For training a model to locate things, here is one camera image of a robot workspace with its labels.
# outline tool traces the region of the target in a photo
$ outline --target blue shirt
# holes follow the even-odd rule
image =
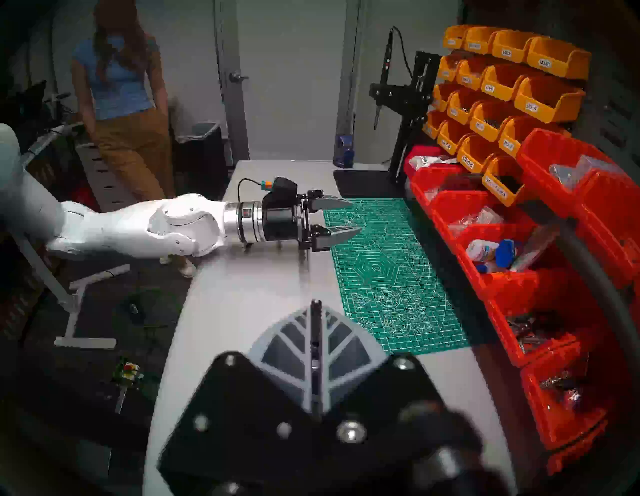
[[[109,36],[108,40],[116,50],[124,48],[124,38],[121,36]],[[148,44],[151,51],[158,50],[154,41],[149,40]],[[105,86],[102,83],[96,73],[98,56],[93,51],[93,40],[81,42],[74,50],[73,58],[87,71],[95,100],[97,120],[123,117],[153,108],[144,80],[141,80],[137,73],[121,66],[115,58],[111,60],[106,71],[110,84]]]

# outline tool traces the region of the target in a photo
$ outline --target green cutting mat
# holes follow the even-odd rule
[[[409,226],[398,198],[350,199],[324,212],[329,227],[362,233],[332,248],[346,315],[387,352],[434,353],[469,346],[451,302]]]

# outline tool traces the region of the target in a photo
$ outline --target shoe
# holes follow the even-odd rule
[[[184,265],[179,270],[180,274],[182,274],[183,277],[191,279],[196,275],[196,271],[198,270],[198,268],[193,265],[190,260],[185,259]]]

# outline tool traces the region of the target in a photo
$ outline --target long hair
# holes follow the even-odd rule
[[[98,57],[96,74],[108,86],[107,67],[115,59],[121,66],[135,72],[143,80],[149,64],[147,36],[138,20],[135,0],[100,0],[93,11],[95,35],[93,51]],[[109,35],[124,38],[124,48],[116,50]]]

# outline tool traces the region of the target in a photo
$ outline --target door handle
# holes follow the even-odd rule
[[[229,74],[229,81],[232,83],[242,83],[245,79],[249,79],[249,76],[241,76],[238,71]]]

